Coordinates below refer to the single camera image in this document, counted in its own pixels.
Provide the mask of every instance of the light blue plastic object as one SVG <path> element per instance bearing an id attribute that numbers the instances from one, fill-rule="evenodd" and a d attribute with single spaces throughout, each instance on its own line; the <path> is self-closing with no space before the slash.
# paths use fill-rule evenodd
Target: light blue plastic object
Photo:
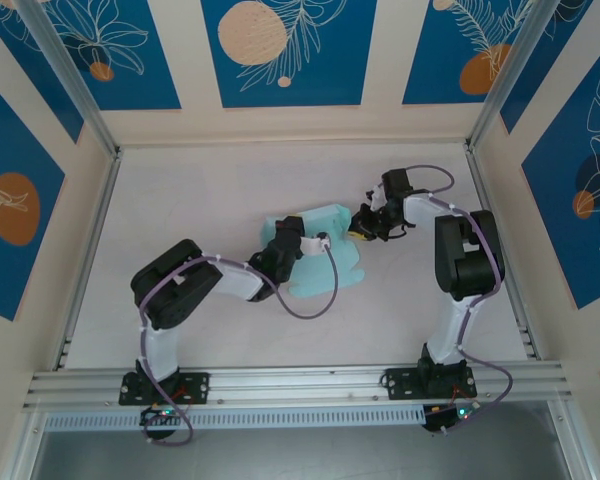
<path id="1" fill-rule="evenodd" d="M 351 224 L 351 211 L 334 204 L 314 208 L 298 215 L 304 221 L 307 237 L 315 237 L 320 232 L 327 232 L 329 235 L 331 253 L 338 268 L 339 288 L 361 282 L 364 278 L 364 270 L 354 269 L 360 260 L 360 254 L 355 244 L 347 237 L 347 230 Z M 267 217 L 262 227 L 260 240 L 263 248 L 275 236 L 276 220 L 282 218 Z M 294 297 L 306 298 L 333 291 L 333 268 L 327 255 L 302 257 L 293 266 L 290 282 L 292 285 L 289 293 Z"/>

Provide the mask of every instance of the white floor panel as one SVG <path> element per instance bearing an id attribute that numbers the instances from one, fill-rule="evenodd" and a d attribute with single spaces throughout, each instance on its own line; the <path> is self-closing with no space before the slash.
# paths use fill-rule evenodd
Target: white floor panel
<path id="1" fill-rule="evenodd" d="M 456 178 L 441 194 L 480 208 L 459 144 L 266 144 L 143 148 L 125 152 L 73 335 L 67 368 L 133 367 L 140 321 L 133 275 L 183 238 L 227 258 L 261 250 L 267 215 L 330 203 L 357 211 L 364 192 L 391 168 L 433 163 Z M 409 173 L 415 188 L 446 182 Z M 388 364 L 416 361 L 433 332 L 442 294 L 433 271 L 433 237 L 418 229 L 384 243 L 356 240 L 365 279 L 339 292 L 324 316 L 300 321 L 275 298 L 250 304 L 211 295 L 185 323 L 186 367 Z M 329 295 L 291 298 L 315 312 Z M 480 311 L 467 350 L 489 360 L 523 360 L 506 290 Z"/>

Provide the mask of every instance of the wall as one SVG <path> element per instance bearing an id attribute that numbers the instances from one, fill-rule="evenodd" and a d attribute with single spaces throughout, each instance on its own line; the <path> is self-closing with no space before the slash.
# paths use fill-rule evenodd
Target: wall
<path id="1" fill-rule="evenodd" d="M 600 453 L 600 191 L 579 185 L 600 134 L 600 68 L 587 77 L 599 57 L 594 0 L 511 133 L 498 119 L 477 153 L 545 357 L 562 360 Z"/>
<path id="2" fill-rule="evenodd" d="M 49 368 L 56 354 L 53 347 L 63 332 L 65 312 L 108 160 L 87 127 L 74 142 L 1 39 L 0 95 L 64 172 L 64 183 L 24 298 L 13 319 L 0 315 L 1 468 L 3 455 L 14 445 L 12 427 L 31 374 Z M 5 152 L 10 143 L 19 141 L 14 127 L 14 134 L 4 138 Z M 21 153 L 32 161 L 31 151 Z"/>
<path id="3" fill-rule="evenodd" d="M 532 5 L 532 0 L 41 3 L 123 145 L 464 139 Z M 28 48 L 20 28 L 12 19 L 0 21 L 0 34 L 14 54 Z M 24 67 L 32 80 L 41 70 Z"/>

